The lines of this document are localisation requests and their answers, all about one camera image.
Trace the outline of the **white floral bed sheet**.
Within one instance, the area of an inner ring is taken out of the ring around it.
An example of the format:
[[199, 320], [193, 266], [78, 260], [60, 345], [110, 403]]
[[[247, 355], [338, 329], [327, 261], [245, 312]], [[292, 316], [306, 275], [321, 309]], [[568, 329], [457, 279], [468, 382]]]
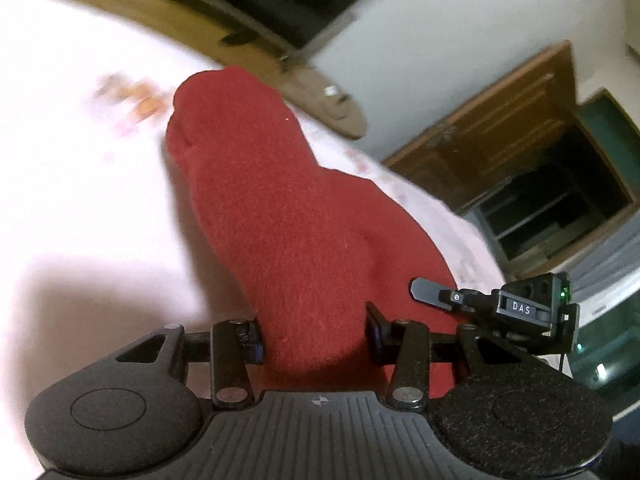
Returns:
[[[1, 0], [3, 478], [40, 474], [23, 418], [47, 386], [162, 326], [257, 320], [166, 150], [177, 89], [210, 70], [220, 69], [90, 6]], [[474, 226], [287, 107], [321, 167], [373, 182], [419, 223], [452, 286], [503, 283]]]

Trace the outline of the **wooden tv stand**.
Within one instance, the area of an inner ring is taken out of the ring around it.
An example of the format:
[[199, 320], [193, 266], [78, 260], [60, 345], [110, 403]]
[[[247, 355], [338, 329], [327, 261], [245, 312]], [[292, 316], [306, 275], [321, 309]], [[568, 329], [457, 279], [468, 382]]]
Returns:
[[70, 0], [129, 18], [221, 65], [237, 65], [347, 139], [367, 133], [356, 99], [290, 44], [222, 0]]

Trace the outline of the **brown wooden door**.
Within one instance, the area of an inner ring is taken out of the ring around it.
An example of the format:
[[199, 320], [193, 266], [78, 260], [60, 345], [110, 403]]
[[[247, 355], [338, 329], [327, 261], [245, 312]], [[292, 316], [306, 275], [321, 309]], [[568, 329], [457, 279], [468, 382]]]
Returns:
[[533, 165], [574, 122], [573, 46], [548, 47], [425, 129], [383, 165], [464, 211]]

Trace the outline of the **red small garment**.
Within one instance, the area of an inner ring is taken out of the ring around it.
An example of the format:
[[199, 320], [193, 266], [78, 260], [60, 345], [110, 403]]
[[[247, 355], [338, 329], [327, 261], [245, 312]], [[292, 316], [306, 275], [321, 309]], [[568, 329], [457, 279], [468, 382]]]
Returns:
[[414, 278], [454, 278], [424, 229], [373, 182], [321, 167], [280, 96], [239, 67], [189, 77], [166, 150], [208, 244], [255, 312], [269, 390], [383, 390], [367, 304], [451, 334], [460, 316], [419, 304]]

